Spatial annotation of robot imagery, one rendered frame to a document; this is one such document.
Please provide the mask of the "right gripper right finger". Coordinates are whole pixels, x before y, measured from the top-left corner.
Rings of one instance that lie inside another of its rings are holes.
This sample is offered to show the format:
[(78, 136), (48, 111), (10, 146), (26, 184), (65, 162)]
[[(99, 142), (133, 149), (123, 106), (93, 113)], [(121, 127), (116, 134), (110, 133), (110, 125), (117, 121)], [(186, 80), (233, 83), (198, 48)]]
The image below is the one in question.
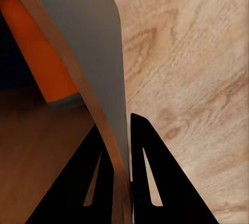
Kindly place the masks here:
[[(151, 123), (131, 113), (134, 224), (219, 224)], [(143, 148), (163, 206), (151, 203)]]

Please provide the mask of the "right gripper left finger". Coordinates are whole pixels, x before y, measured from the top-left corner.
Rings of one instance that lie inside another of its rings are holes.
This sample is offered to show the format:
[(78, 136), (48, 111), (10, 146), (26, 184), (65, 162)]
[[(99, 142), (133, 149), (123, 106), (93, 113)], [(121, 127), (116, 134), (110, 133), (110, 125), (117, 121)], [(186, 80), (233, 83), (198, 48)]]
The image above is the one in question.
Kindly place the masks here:
[[(83, 206), (100, 165), (92, 204)], [(96, 124), (25, 224), (112, 224), (114, 168)]]

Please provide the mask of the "trash can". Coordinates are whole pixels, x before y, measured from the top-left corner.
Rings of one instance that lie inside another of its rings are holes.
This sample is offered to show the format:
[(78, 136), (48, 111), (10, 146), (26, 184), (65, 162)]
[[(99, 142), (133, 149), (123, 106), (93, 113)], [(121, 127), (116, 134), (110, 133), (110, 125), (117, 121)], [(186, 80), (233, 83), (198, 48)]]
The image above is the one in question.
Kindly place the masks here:
[[(96, 124), (114, 168), (112, 224), (132, 224), (121, 21), (114, 0), (20, 0), (85, 105), (49, 106), (38, 85), (0, 92), (0, 224), (25, 224)], [(0, 21), (6, 22), (0, 12)], [(92, 204), (101, 155), (83, 206)]]

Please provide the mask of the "can of soda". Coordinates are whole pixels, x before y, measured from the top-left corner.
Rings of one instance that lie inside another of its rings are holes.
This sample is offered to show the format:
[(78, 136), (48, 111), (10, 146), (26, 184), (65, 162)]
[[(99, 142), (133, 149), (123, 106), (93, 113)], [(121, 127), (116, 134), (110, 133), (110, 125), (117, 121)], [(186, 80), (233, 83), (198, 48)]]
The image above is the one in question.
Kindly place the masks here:
[(0, 21), (0, 92), (27, 89), (36, 84), (7, 23)]
[(59, 56), (20, 0), (0, 0), (12, 36), (49, 106), (62, 110), (85, 105)]

